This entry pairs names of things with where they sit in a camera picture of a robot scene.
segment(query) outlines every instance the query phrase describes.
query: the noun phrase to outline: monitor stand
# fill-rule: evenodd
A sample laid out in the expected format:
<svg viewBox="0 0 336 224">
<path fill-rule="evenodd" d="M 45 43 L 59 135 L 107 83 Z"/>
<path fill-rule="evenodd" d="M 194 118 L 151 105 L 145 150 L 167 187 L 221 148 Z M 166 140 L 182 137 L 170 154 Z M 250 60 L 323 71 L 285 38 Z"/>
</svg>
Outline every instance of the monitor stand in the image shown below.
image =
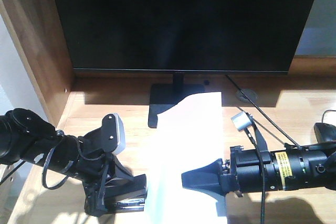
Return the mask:
<svg viewBox="0 0 336 224">
<path fill-rule="evenodd" d="M 149 99 L 148 127 L 156 128 L 157 115 L 178 104 L 191 94 L 204 93 L 201 84 L 184 84 L 184 73 L 174 73 L 173 84 L 153 84 Z"/>
</svg>

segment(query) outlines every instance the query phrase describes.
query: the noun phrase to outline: black computer mouse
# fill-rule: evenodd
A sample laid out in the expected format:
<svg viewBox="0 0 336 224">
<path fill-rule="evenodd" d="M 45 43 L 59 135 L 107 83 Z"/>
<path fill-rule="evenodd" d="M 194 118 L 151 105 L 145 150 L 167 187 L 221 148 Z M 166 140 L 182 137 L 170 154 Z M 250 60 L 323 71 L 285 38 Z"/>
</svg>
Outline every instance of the black computer mouse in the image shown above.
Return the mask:
<svg viewBox="0 0 336 224">
<path fill-rule="evenodd" d="M 328 123 L 315 123 L 314 131 L 317 142 L 336 141 L 336 126 Z"/>
</svg>

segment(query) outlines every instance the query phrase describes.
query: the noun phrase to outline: label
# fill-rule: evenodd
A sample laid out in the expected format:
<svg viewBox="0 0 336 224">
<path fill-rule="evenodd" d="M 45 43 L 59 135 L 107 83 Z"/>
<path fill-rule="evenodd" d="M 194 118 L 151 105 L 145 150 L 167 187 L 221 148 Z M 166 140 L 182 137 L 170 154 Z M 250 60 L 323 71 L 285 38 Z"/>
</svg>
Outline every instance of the label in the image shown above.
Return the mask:
<svg viewBox="0 0 336 224">
<path fill-rule="evenodd" d="M 292 169 L 290 168 L 289 158 L 286 152 L 275 152 L 275 157 L 278 162 L 279 172 L 283 190 L 286 190 L 285 178 L 292 176 Z"/>
</svg>

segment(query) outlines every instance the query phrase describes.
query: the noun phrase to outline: black cable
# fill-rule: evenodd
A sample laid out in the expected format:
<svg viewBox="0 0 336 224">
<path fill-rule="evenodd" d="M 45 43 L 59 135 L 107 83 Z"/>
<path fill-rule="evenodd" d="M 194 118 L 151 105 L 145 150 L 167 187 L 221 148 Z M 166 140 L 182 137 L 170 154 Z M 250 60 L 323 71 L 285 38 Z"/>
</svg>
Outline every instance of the black cable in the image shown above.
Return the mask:
<svg viewBox="0 0 336 224">
<path fill-rule="evenodd" d="M 234 80 L 230 78 L 230 76 L 225 75 L 226 78 L 243 94 L 243 96 L 278 130 L 280 131 L 286 138 L 289 139 L 297 148 L 301 148 L 301 145 L 299 145 L 294 139 L 292 139 L 286 132 L 284 132 L 275 122 L 272 121 L 271 118 L 269 118 L 264 111 L 261 110 L 261 108 L 253 102 L 248 95 L 246 95 L 243 90 L 238 86 L 238 84 L 235 83 Z"/>
<path fill-rule="evenodd" d="M 101 158 L 103 158 L 103 157 L 105 156 L 105 154 L 103 153 L 103 154 L 101 154 L 99 157 L 96 157 L 96 158 L 88 158 L 88 157 L 85 157 L 85 156 L 83 155 L 83 152 L 82 152 L 81 148 L 80 148 L 80 143 L 79 143 L 78 138 L 75 137 L 75 136 L 74 136 L 74 138 L 75 138 L 75 140 L 76 140 L 78 153 L 79 153 L 79 156 L 81 156 L 81 158 L 83 158 L 83 159 L 85 159 L 85 160 L 87 160 L 87 161 L 97 161 L 97 160 L 99 160 L 99 159 L 101 159 Z"/>
<path fill-rule="evenodd" d="M 265 176 L 265 167 L 264 167 L 264 162 L 263 159 L 261 157 L 261 153 L 260 153 L 260 149 L 256 143 L 256 141 L 254 140 L 254 138 L 252 137 L 251 133 L 248 131 L 248 129 L 244 129 L 246 135 L 248 136 L 248 139 L 250 139 L 251 143 L 253 144 L 254 148 L 256 149 L 256 153 L 257 153 L 257 157 L 259 159 L 260 162 L 260 168 L 261 168 L 261 177 L 263 179 L 262 181 L 262 191 L 261 191 L 261 211 L 260 211 L 260 224 L 264 224 L 265 223 L 265 199 L 266 199 L 266 176 Z"/>
<path fill-rule="evenodd" d="M 328 113 L 328 112 L 336 112 L 336 110 L 326 110 L 326 111 L 324 111 L 324 113 L 322 114 L 322 120 L 321 120 L 322 123 L 323 123 L 325 114 Z"/>
<path fill-rule="evenodd" d="M 60 145 L 61 142 L 63 142 L 64 140 L 64 137 L 53 147 L 50 149 L 47 157 L 46 157 L 46 160 L 44 162 L 44 165 L 43 165 L 43 171 L 42 171 L 42 185 L 44 188 L 46 189 L 49 189 L 49 190 L 55 190 L 55 189 L 58 189 L 60 188 L 62 185 L 64 185 L 64 183 L 67 181 L 67 179 L 69 178 L 69 176 L 67 175 L 64 179 L 62 179 L 62 181 L 54 186 L 47 186 L 47 171 L 48 171 L 48 167 L 49 167 L 49 163 L 50 163 L 50 160 L 51 160 L 51 157 L 53 156 L 53 153 L 55 151 L 55 149 Z"/>
<path fill-rule="evenodd" d="M 9 177 L 12 176 L 13 173 L 15 173 L 26 161 L 21 161 L 13 170 L 11 170 L 1 181 L 0 186 L 8 180 Z"/>
</svg>

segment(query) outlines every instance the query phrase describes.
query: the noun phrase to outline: white wall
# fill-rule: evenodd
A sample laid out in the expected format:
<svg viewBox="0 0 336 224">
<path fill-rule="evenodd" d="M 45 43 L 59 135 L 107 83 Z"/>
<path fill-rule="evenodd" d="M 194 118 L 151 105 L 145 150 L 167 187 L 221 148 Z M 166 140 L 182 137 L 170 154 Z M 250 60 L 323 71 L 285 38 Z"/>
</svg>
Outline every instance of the white wall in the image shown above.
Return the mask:
<svg viewBox="0 0 336 224">
<path fill-rule="evenodd" d="M 30 109 L 47 119 L 33 85 L 14 47 L 2 17 L 0 16 L 0 114 L 8 110 L 8 101 L 15 108 Z"/>
</svg>

